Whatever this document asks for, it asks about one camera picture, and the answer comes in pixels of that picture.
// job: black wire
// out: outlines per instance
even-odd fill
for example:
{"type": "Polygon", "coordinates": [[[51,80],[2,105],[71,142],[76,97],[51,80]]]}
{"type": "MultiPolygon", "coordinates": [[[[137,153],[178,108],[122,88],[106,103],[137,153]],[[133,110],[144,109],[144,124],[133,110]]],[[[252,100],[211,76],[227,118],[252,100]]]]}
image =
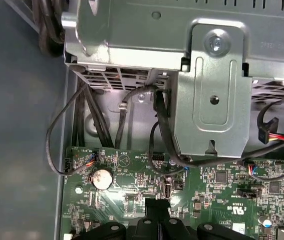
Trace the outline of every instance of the black wire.
{"type": "Polygon", "coordinates": [[[49,36],[54,42],[63,44],[64,39],[61,38],[61,32],[63,30],[60,24],[58,23],[57,18],[55,17],[54,8],[52,6],[51,0],[39,0],[39,4],[49,36]]]}
{"type": "Polygon", "coordinates": [[[148,164],[150,165],[150,167],[152,168],[152,170],[154,172],[156,172],[157,174],[162,174],[162,175],[166,175],[166,176],[173,176],[173,175],[176,175],[176,174],[179,174],[181,173],[182,171],[184,171],[183,168],[179,168],[177,170],[174,170],[174,171],[163,171],[163,170],[160,170],[158,169],[155,164],[153,163],[153,153],[154,153],[154,132],[155,132],[155,129],[156,127],[158,126],[158,122],[156,122],[154,124],[154,126],[152,127],[152,130],[151,130],[151,134],[150,134],[150,142],[149,142],[149,146],[148,146],[148,164]]]}
{"type": "Polygon", "coordinates": [[[94,105],[90,101],[90,98],[89,98],[89,96],[88,96],[86,91],[84,91],[84,94],[85,94],[85,98],[86,98],[86,102],[87,102],[88,108],[89,108],[89,110],[91,112],[91,115],[92,115],[92,118],[93,118],[93,122],[94,122],[94,126],[96,128],[96,131],[97,131],[98,138],[100,139],[102,147],[107,148],[108,147],[108,143],[106,141],[103,129],[101,127],[101,123],[100,123],[100,121],[99,121],[99,119],[97,117],[97,113],[96,113],[96,110],[94,108],[94,105]]]}
{"type": "Polygon", "coordinates": [[[262,108],[262,110],[258,113],[257,118],[256,118],[256,124],[259,129],[262,129],[265,125],[265,123],[263,122],[263,119],[264,119],[264,115],[267,112],[267,110],[273,105],[281,105],[281,104],[284,104],[284,99],[272,102],[266,105],[264,108],[262,108]]]}
{"type": "Polygon", "coordinates": [[[78,118],[77,118],[77,121],[78,121],[78,146],[85,147],[85,138],[84,138],[84,108],[85,108],[85,101],[84,101],[83,93],[81,93],[78,96],[78,99],[79,99],[79,111],[78,111],[78,118]]]}
{"type": "Polygon", "coordinates": [[[251,177],[254,178],[255,180],[260,181],[260,182],[268,183],[268,182],[274,182],[274,181],[279,181],[279,180],[284,179],[284,174],[281,175],[281,176],[272,177],[272,178],[258,177],[256,175],[252,175],[251,177]]]}
{"type": "MultiPolygon", "coordinates": [[[[77,90],[80,89],[81,80],[77,80],[77,90]]],[[[77,133],[78,133],[78,113],[79,113],[79,101],[80,98],[76,98],[75,109],[74,109],[74,119],[73,119],[73,132],[72,132],[72,146],[77,146],[77,133]]]]}
{"type": "Polygon", "coordinates": [[[93,91],[92,91],[91,87],[87,86],[87,89],[85,89],[84,93],[85,93],[86,101],[90,102],[89,105],[95,110],[96,118],[98,119],[98,122],[100,123],[100,127],[102,129],[102,132],[100,134],[104,135],[104,138],[105,138],[105,141],[106,141],[106,146],[104,146],[104,147],[113,148],[114,147],[113,141],[112,141],[110,132],[108,131],[108,127],[107,127],[105,118],[103,116],[103,113],[102,113],[100,107],[98,106],[97,102],[95,101],[95,99],[93,97],[93,91]]]}
{"type": "Polygon", "coordinates": [[[47,161],[48,164],[50,166],[50,168],[53,170],[53,172],[55,172],[56,174],[60,175],[60,176],[70,176],[73,175],[77,172],[79,172],[80,170],[86,168],[86,165],[82,165],[74,170],[70,170],[69,172],[63,172],[63,171],[59,171],[52,160],[52,156],[51,156],[51,135],[52,135],[52,131],[54,129],[55,124],[57,123],[57,121],[60,119],[60,117],[66,112],[66,110],[70,107],[70,105],[75,101],[75,99],[81,94],[81,92],[86,88],[86,85],[83,85],[79,90],[77,90],[74,95],[71,97],[71,99],[67,102],[67,104],[65,105],[65,107],[61,110],[61,112],[56,116],[56,118],[53,120],[53,122],[51,123],[51,125],[49,126],[49,128],[47,129],[47,133],[46,133],[46,141],[45,141],[45,151],[46,151],[46,156],[47,156],[47,161]]]}
{"type": "Polygon", "coordinates": [[[168,116],[167,111],[165,107],[164,97],[163,93],[160,91],[157,91],[155,94],[154,99],[154,109],[157,112],[157,119],[159,122],[160,130],[162,139],[164,142],[164,145],[166,147],[166,150],[168,151],[168,154],[170,155],[171,159],[176,162],[177,164],[183,166],[183,167],[190,167],[190,168],[199,168],[199,167],[210,167],[215,166],[218,164],[225,164],[225,163],[231,163],[234,161],[241,161],[246,158],[256,158],[260,157],[262,155],[265,155],[267,153],[270,153],[272,151],[275,151],[279,148],[284,147],[284,141],[278,142],[276,144],[273,144],[271,146],[267,146],[258,150],[249,151],[243,153],[241,158],[225,158],[225,157],[216,157],[211,159],[204,159],[204,160],[197,160],[192,162],[187,162],[183,159],[181,159],[174,146],[174,142],[172,139],[171,129],[168,122],[168,116]]]}
{"type": "MultiPolygon", "coordinates": [[[[134,89],[132,91],[130,91],[122,100],[122,103],[126,103],[129,101],[129,99],[137,94],[144,94],[147,92],[154,92],[158,89],[157,86],[154,85],[146,85],[146,86],[142,86],[142,87],[138,87],[137,89],[134,89]]],[[[119,118],[119,125],[118,125],[118,130],[116,133],[116,137],[115,137],[115,148],[119,149],[120,145],[121,145],[121,140],[122,140],[122,135],[123,135],[123,131],[124,131],[124,126],[125,126],[125,120],[126,120],[126,113],[127,110],[126,109],[121,109],[120,110],[120,118],[119,118]]]]}

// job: silver screw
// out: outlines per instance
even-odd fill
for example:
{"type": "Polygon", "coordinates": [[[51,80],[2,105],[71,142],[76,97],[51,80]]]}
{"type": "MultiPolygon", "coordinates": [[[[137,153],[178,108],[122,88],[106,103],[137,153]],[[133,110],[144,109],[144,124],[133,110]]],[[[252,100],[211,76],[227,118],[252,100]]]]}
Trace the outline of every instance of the silver screw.
{"type": "Polygon", "coordinates": [[[139,101],[140,103],[142,103],[142,102],[144,102],[144,100],[145,100],[145,95],[144,95],[144,94],[139,94],[139,95],[138,95],[138,101],[139,101]]]}
{"type": "Polygon", "coordinates": [[[83,188],[81,186],[77,186],[75,188],[75,192],[76,192],[76,194],[82,194],[83,193],[83,188]]]}
{"type": "Polygon", "coordinates": [[[116,231],[118,230],[120,227],[119,226],[111,226],[111,230],[116,231]]]}
{"type": "Polygon", "coordinates": [[[222,47],[222,39],[218,36],[214,36],[210,39],[210,47],[214,52],[217,52],[222,47]]]}
{"type": "Polygon", "coordinates": [[[175,166],[176,165],[176,162],[174,162],[172,159],[170,159],[169,163],[170,163],[171,166],[175,166]]]}
{"type": "Polygon", "coordinates": [[[213,227],[211,226],[211,225],[209,225],[209,224],[205,224],[204,225],[204,228],[206,229],[206,230],[213,230],[213,227]]]}
{"type": "Polygon", "coordinates": [[[174,218],[171,218],[168,222],[169,222],[170,224],[177,224],[177,220],[174,219],[174,218]]]}

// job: metal drive bracket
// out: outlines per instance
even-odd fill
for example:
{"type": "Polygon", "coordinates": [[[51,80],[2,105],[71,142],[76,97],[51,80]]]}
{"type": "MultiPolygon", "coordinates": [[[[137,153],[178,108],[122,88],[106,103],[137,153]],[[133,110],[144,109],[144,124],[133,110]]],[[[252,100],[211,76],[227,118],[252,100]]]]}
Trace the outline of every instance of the metal drive bracket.
{"type": "Polygon", "coordinates": [[[248,140],[251,78],[242,73],[248,34],[240,22],[193,22],[189,72],[172,88],[173,134],[181,154],[240,157],[248,140]]]}

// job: chip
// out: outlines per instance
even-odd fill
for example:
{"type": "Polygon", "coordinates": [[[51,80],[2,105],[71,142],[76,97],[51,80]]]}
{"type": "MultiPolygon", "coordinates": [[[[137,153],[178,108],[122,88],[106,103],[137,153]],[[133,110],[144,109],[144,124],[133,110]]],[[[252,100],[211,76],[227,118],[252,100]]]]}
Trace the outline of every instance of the chip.
{"type": "Polygon", "coordinates": [[[270,194],[279,194],[280,193],[280,182],[279,181],[270,182],[268,192],[270,194]]]}
{"type": "Polygon", "coordinates": [[[227,183],[227,172],[225,171],[217,171],[215,174],[215,182],[218,184],[227,183]]]}
{"type": "Polygon", "coordinates": [[[174,186],[174,190],[178,190],[178,191],[181,191],[184,188],[183,181],[180,181],[180,180],[175,180],[173,186],[174,186]]]}

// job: motherboard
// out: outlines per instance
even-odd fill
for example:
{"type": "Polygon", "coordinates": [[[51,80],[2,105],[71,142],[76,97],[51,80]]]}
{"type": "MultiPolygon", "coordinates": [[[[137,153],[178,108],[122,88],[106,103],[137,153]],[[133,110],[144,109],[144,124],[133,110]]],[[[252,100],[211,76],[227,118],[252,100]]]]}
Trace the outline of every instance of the motherboard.
{"type": "MultiPolygon", "coordinates": [[[[164,178],[147,161],[143,151],[68,148],[66,169],[87,168],[64,178],[61,239],[110,221],[136,224],[145,216],[146,198],[168,199],[171,217],[194,229],[212,222],[257,240],[279,239],[278,230],[284,230],[284,180],[257,182],[236,161],[164,178]]],[[[260,177],[284,174],[284,160],[252,161],[260,177]]],[[[155,153],[153,162],[161,169],[177,167],[163,153],[155,153]]]]}

